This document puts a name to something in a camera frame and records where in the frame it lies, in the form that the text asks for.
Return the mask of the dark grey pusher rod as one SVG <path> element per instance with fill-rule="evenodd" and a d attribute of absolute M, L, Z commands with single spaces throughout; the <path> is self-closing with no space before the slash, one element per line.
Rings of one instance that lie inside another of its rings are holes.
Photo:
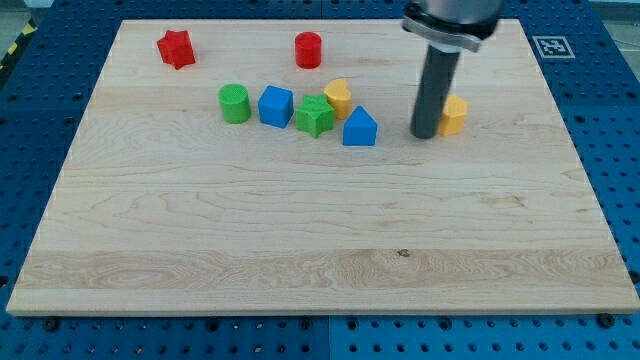
<path fill-rule="evenodd" d="M 410 123 L 414 137 L 430 139 L 436 135 L 458 59 L 459 52 L 445 52 L 433 45 L 427 47 Z"/>

